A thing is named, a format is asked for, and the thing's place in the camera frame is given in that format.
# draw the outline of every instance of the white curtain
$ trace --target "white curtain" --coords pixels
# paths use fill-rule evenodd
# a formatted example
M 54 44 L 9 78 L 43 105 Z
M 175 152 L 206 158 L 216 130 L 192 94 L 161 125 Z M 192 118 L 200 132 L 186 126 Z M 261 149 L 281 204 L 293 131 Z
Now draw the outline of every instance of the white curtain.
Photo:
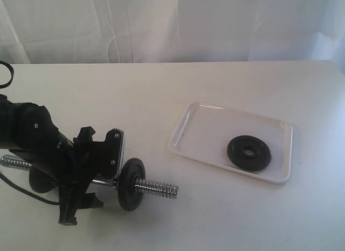
M 345 0 L 0 0 L 0 59 L 331 59 L 345 71 Z

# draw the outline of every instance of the white tray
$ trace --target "white tray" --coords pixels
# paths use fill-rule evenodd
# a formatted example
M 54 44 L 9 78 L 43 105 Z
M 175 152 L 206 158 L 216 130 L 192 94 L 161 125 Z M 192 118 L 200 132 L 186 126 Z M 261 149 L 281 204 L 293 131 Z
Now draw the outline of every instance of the white tray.
M 230 161 L 227 145 L 239 135 L 268 145 L 272 159 L 264 170 L 247 172 Z M 169 141 L 176 154 L 274 184 L 290 175 L 291 145 L 292 127 L 283 121 L 203 103 L 188 106 Z

